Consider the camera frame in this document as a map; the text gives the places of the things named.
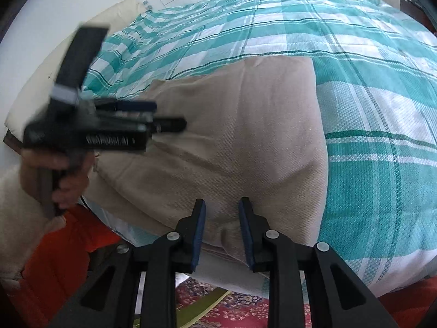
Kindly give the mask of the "person left hand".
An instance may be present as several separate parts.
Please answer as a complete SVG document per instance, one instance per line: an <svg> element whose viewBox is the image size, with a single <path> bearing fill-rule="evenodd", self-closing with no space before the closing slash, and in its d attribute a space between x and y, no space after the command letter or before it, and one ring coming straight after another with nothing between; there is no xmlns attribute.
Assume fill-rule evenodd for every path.
<svg viewBox="0 0 437 328"><path fill-rule="evenodd" d="M46 150L24 149L19 171L20 185L39 202L52 202L57 210L74 207L89 185L88 174L95 154L87 152L72 164L70 157Z"/></svg>

